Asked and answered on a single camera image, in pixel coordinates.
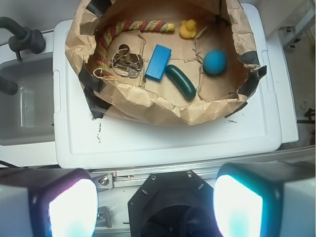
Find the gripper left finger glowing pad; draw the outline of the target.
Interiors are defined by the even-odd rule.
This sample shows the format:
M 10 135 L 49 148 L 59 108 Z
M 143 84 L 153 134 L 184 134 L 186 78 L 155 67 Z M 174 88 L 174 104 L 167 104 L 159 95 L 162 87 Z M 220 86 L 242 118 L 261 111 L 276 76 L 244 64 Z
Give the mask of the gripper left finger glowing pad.
M 97 188 L 81 168 L 2 168 L 2 237 L 91 237 Z

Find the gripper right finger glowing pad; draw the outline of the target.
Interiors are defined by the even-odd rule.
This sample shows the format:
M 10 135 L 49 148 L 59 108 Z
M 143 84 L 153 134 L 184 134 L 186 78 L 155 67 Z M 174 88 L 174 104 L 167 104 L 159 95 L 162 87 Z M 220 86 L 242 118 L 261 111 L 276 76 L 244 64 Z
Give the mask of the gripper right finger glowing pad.
M 228 162 L 214 184 L 225 237 L 314 237 L 316 166 L 311 162 Z

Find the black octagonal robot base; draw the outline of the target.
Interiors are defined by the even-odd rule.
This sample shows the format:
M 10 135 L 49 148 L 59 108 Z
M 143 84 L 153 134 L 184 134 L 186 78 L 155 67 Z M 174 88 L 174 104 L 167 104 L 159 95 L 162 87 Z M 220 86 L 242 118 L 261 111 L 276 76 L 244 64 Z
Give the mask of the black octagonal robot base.
M 128 201 L 133 237 L 219 237 L 213 188 L 191 170 L 153 173 Z

